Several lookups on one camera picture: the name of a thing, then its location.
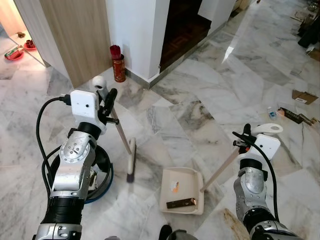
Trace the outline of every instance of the wooden stick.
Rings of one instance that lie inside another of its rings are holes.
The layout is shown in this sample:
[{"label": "wooden stick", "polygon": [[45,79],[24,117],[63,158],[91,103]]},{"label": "wooden stick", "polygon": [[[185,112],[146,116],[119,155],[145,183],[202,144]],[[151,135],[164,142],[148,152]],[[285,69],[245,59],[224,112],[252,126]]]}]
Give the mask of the wooden stick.
[{"label": "wooden stick", "polygon": [[[112,118],[118,119],[118,115],[117,115],[116,110],[115,110],[114,108],[111,110],[110,115],[111,115]],[[121,137],[121,139],[122,139],[122,142],[123,142],[123,144],[124,144],[124,146],[125,146],[126,151],[128,152],[129,155],[131,155],[132,152],[131,152],[129,143],[128,143],[128,141],[127,141],[126,135],[125,135],[125,133],[124,133],[124,130],[122,129],[121,123],[119,122],[119,124],[118,124],[118,125],[115,125],[115,127],[116,127],[116,129],[118,130],[118,132],[119,132],[119,135],[120,135],[120,137]]]},{"label": "wooden stick", "polygon": [[218,177],[219,175],[229,166],[230,163],[239,155],[239,148],[237,147],[231,155],[225,160],[225,162],[221,165],[221,167],[210,177],[210,179],[206,182],[203,188],[200,189],[200,192],[204,192]]}]

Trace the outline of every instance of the white wall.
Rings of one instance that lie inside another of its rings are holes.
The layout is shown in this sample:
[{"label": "white wall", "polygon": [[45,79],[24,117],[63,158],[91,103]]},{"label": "white wall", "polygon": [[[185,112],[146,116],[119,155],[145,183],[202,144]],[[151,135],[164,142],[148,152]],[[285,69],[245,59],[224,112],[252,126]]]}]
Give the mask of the white wall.
[{"label": "white wall", "polygon": [[106,0],[111,44],[126,68],[147,80],[159,73],[170,0]]},{"label": "white wall", "polygon": [[202,0],[198,14],[212,21],[209,34],[228,21],[236,0]]},{"label": "white wall", "polygon": [[202,0],[198,14],[210,21],[214,19],[218,0]]}]

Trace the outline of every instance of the doorway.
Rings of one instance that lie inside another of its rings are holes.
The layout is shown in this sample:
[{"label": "doorway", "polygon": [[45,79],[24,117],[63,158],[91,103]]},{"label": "doorway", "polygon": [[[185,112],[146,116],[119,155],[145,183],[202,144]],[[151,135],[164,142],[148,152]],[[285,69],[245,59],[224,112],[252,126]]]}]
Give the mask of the doorway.
[{"label": "doorway", "polygon": [[198,15],[201,3],[202,0],[170,0],[160,72],[208,35],[211,21]]}]

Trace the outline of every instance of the small bottle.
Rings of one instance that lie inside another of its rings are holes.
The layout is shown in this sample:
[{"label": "small bottle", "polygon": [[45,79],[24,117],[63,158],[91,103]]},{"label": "small bottle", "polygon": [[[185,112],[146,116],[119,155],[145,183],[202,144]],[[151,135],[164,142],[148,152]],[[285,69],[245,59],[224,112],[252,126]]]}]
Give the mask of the small bottle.
[{"label": "small bottle", "polygon": [[277,114],[276,112],[272,109],[271,106],[268,107],[268,114],[271,120],[276,120],[277,119]]}]

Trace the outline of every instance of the white dustpan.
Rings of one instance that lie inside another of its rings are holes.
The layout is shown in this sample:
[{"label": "white dustpan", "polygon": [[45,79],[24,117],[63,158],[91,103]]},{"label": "white dustpan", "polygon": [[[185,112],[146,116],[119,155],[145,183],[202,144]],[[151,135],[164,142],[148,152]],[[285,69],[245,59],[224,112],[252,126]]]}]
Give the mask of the white dustpan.
[{"label": "white dustpan", "polygon": [[[175,214],[196,214],[204,212],[205,196],[200,189],[204,180],[200,172],[187,167],[169,167],[163,170],[160,210]],[[195,205],[167,208],[167,202],[194,198]]]}]

